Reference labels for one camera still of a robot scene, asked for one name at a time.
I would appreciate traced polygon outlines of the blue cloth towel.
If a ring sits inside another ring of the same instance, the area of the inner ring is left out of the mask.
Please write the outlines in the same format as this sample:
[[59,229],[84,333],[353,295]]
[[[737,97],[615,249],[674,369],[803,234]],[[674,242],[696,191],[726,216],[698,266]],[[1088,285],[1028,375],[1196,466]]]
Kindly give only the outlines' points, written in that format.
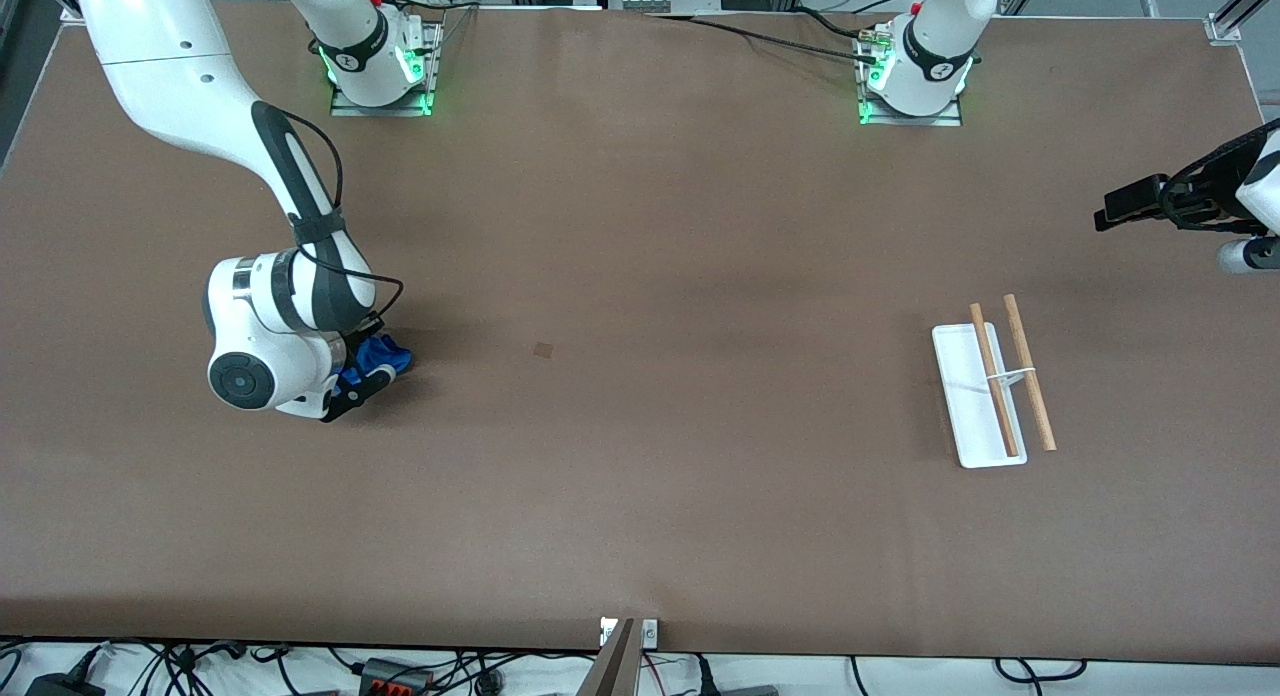
[[355,386],[362,383],[376,368],[390,367],[396,374],[404,374],[413,363],[413,354],[402,348],[388,333],[375,333],[357,345],[355,354],[348,354],[340,377]]

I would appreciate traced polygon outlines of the white rack with wooden rods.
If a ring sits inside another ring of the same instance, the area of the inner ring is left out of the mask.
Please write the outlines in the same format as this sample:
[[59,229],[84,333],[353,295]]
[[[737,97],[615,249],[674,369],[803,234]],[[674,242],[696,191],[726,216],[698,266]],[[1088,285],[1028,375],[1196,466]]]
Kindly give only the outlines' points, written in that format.
[[969,321],[938,324],[931,339],[960,467],[984,470],[1024,464],[1028,447],[1014,391],[1025,386],[1039,447],[1059,449],[1016,296],[1004,296],[1014,365],[1004,358],[998,333],[982,304],[969,304]]

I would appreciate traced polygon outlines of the black orange connector box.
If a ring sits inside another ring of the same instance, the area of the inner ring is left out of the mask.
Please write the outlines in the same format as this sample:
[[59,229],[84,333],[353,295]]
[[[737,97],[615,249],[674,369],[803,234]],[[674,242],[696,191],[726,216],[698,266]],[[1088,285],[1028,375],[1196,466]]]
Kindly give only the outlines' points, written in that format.
[[357,696],[425,696],[433,681],[430,667],[370,658],[362,665]]

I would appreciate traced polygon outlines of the black power adapter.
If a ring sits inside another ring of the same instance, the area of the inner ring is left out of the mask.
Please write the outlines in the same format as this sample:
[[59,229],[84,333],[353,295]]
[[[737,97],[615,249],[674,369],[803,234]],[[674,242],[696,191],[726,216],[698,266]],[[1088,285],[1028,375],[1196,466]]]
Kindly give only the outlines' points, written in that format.
[[74,681],[69,674],[50,673],[36,677],[23,696],[105,696],[105,688]]

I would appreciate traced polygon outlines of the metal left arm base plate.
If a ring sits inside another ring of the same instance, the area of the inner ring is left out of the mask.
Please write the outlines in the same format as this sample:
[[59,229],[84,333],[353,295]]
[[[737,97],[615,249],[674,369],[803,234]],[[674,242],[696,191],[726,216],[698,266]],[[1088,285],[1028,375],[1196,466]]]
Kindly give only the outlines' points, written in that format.
[[925,55],[919,64],[908,52],[910,14],[900,14],[852,41],[859,122],[863,125],[961,125],[959,95],[973,67],[973,55],[941,59]]

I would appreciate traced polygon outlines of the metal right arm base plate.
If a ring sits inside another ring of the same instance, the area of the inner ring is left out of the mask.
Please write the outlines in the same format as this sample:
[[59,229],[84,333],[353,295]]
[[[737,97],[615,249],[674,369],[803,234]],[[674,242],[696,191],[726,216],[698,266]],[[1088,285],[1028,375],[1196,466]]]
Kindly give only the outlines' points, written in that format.
[[333,116],[430,116],[436,91],[443,29],[439,23],[403,17],[390,27],[380,52],[365,70],[339,70],[324,58]]

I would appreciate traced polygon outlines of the brown wooden post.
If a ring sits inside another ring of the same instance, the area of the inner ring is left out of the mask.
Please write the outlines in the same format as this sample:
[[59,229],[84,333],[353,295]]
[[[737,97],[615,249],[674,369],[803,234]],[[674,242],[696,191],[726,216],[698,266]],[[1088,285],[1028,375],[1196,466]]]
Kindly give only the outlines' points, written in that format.
[[575,696],[637,696],[643,619],[618,619]]

